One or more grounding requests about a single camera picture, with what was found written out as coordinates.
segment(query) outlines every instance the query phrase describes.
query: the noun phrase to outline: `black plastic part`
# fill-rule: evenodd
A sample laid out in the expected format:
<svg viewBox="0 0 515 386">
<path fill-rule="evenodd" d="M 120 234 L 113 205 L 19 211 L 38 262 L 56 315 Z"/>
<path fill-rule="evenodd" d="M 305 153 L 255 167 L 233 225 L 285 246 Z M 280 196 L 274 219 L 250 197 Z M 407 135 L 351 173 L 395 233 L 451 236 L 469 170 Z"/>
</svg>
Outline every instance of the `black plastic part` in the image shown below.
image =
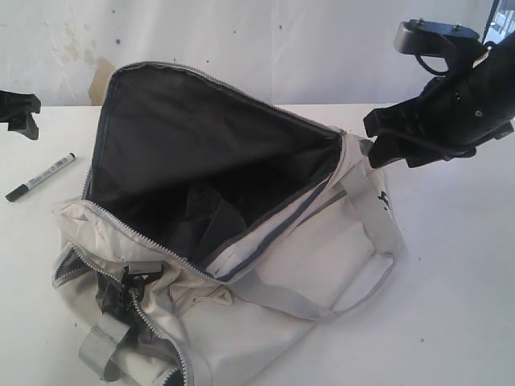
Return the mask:
<svg viewBox="0 0 515 386">
<path fill-rule="evenodd" d="M 122 278 L 122 299 L 125 301 L 127 299 L 129 289 L 134 288 L 138 291 L 137 300 L 140 302 L 145 297 L 145 286 L 160 279 L 162 275 L 163 266 L 161 266 L 161 271 L 159 272 L 136 274 L 131 274 L 129 267 L 125 267 Z"/>
<path fill-rule="evenodd" d="M 399 159 L 417 167 L 468 158 L 476 154 L 477 146 L 513 132 L 515 35 L 493 46 L 476 67 L 470 60 L 480 51 L 470 45 L 472 55 L 464 47 L 456 52 L 465 60 L 454 58 L 450 63 L 455 67 L 429 82 L 418 98 L 375 109 L 365 117 L 368 136 L 377 136 L 369 152 L 372 167 Z"/>
<path fill-rule="evenodd" d="M 6 199 L 7 199 L 7 201 L 13 203 L 14 201 L 19 199 L 22 195 L 24 195 L 28 191 L 29 191 L 28 186 L 25 184 L 22 184 L 19 187 L 17 187 L 16 189 L 14 189 L 11 193 L 6 195 Z"/>
<path fill-rule="evenodd" d="M 399 52 L 443 58 L 452 71 L 470 67 L 486 53 L 486 48 L 478 41 L 479 34 L 460 25 L 413 19 L 401 23 L 400 31 L 403 39 L 396 42 Z"/>
<path fill-rule="evenodd" d="M 35 141 L 39 137 L 39 128 L 31 114 L 40 110 L 41 101 L 34 94 L 0 91 L 0 122 L 9 124 L 8 131 Z"/>
</svg>

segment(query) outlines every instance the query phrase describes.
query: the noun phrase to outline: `white surface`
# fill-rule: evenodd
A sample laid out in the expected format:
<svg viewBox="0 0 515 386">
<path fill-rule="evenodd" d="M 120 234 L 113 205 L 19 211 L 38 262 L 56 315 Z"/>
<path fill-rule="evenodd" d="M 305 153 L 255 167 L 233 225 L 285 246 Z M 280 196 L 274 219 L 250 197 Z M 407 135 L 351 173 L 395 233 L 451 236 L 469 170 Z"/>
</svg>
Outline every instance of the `white surface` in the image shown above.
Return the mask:
<svg viewBox="0 0 515 386">
<path fill-rule="evenodd" d="M 102 64 L 176 60 L 273 103 L 403 101 L 431 77 L 393 49 L 399 23 L 424 18 L 482 34 L 491 6 L 492 0 L 4 0 L 0 89 L 33 92 L 45 105 L 89 105 Z"/>
<path fill-rule="evenodd" d="M 371 105 L 288 106 L 363 133 Z M 73 151 L 17 203 L 0 199 L 0 369 L 5 385 L 101 385 L 76 357 L 84 334 L 52 289 L 51 203 L 79 195 L 97 108 L 45 108 L 40 140 L 0 129 L 0 192 Z M 515 135 L 469 160 L 387 168 L 409 253 L 356 312 L 318 326 L 252 386 L 515 384 Z"/>
</svg>

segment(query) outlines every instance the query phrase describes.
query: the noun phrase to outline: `marker cap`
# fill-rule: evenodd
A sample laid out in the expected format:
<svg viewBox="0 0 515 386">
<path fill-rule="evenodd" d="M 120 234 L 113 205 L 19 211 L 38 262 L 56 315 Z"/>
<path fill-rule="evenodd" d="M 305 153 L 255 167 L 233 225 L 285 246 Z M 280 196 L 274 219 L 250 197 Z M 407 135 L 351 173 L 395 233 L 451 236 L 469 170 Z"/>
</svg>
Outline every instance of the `marker cap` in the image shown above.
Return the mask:
<svg viewBox="0 0 515 386">
<path fill-rule="evenodd" d="M 28 191 L 29 191 L 29 188 L 27 187 L 27 185 L 25 185 L 25 184 L 20 185 L 19 187 L 14 189 L 11 193 L 6 195 L 6 199 L 7 199 L 7 201 L 10 201 L 13 203 L 14 201 L 19 199 L 22 195 L 24 195 Z"/>
</svg>

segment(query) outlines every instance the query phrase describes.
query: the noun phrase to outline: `pen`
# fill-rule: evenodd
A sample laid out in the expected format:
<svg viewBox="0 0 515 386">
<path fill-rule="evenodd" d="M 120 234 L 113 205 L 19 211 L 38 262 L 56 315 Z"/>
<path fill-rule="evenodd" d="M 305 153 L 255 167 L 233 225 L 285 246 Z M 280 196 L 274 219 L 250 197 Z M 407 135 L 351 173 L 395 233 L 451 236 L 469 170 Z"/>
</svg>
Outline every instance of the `pen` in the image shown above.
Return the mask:
<svg viewBox="0 0 515 386">
<path fill-rule="evenodd" d="M 54 175 L 59 170 L 63 169 L 65 166 L 72 163 L 72 161 L 75 160 L 75 154 L 70 153 L 66 157 L 60 159 L 56 163 L 54 163 L 52 166 L 50 166 L 48 169 L 46 169 L 43 173 L 40 175 L 36 175 L 33 179 L 31 179 L 28 183 L 23 183 L 16 189 L 14 189 L 11 193 L 6 195 L 7 201 L 14 202 L 17 199 L 19 199 L 22 195 L 26 194 L 29 190 L 33 189 L 34 187 L 41 184 L 45 179 L 50 177 L 51 175 Z"/>
</svg>

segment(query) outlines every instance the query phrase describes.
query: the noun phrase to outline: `white wall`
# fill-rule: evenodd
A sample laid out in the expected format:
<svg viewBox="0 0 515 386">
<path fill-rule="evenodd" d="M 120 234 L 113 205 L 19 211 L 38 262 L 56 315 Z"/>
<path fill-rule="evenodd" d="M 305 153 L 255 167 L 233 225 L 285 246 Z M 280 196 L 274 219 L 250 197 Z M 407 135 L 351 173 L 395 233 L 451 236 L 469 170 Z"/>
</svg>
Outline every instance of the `white wall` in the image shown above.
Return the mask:
<svg viewBox="0 0 515 386">
<path fill-rule="evenodd" d="M 395 102 L 417 95 L 430 79 L 393 49 L 399 22 L 422 17 L 482 33 L 491 6 L 489 0 L 4 0 L 0 89 L 34 92 L 46 105 L 96 104 L 113 67 L 166 60 L 274 103 Z"/>
</svg>

